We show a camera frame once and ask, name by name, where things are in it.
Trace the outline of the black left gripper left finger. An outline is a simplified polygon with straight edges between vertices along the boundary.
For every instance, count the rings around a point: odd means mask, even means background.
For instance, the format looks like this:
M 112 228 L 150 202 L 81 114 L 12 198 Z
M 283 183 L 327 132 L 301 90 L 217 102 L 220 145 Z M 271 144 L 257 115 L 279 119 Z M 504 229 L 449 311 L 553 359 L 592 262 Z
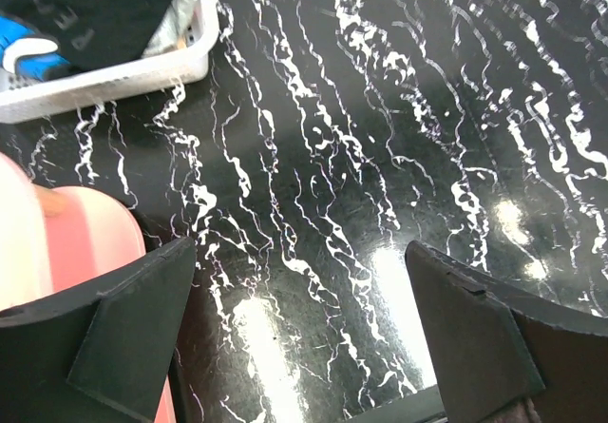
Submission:
M 192 240 L 173 240 L 119 269 L 2 311 L 2 421 L 153 421 L 195 261 Z

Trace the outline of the white plastic laundry basket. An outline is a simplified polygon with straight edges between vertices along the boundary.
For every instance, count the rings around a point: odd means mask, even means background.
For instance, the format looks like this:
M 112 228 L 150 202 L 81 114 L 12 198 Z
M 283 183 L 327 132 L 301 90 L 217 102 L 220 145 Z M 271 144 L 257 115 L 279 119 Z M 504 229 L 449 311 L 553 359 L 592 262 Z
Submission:
M 1 122 L 18 124 L 203 79 L 219 36 L 217 3 L 198 1 L 185 48 L 43 83 L 2 71 Z

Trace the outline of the pink oval tiered stool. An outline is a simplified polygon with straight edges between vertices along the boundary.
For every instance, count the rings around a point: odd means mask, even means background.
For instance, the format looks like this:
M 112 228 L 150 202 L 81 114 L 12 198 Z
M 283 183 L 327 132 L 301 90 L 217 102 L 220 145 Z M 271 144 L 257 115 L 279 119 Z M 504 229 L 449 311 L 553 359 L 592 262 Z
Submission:
M 143 233 L 120 202 L 81 186 L 47 189 L 33 184 L 7 156 L 1 157 L 1 220 L 19 221 L 17 204 L 33 215 L 31 251 L 41 255 L 38 277 L 22 279 L 15 299 L 46 296 L 96 278 L 145 255 Z

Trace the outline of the black daisy print t-shirt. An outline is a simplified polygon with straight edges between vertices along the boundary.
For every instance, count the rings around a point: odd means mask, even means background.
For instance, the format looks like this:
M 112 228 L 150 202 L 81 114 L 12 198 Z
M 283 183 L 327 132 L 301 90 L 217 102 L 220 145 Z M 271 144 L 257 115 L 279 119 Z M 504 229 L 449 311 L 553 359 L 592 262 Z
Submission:
M 1 0 L 1 67 L 39 82 L 141 58 L 173 0 Z

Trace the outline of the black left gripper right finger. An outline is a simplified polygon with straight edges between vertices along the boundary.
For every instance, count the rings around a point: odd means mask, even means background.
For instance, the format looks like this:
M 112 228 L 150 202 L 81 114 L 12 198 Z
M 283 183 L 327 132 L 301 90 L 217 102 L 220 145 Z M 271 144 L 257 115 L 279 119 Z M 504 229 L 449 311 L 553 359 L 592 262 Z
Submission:
M 449 421 L 606 421 L 606 319 L 419 241 L 405 260 Z

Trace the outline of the grey t-shirt in basket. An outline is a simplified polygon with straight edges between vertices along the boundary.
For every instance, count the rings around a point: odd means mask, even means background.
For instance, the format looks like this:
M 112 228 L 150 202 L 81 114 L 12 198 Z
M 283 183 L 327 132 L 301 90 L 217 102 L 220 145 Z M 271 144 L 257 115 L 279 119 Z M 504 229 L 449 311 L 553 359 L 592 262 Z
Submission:
M 185 34 L 198 2 L 199 0 L 172 0 L 142 57 L 152 57 L 184 48 Z

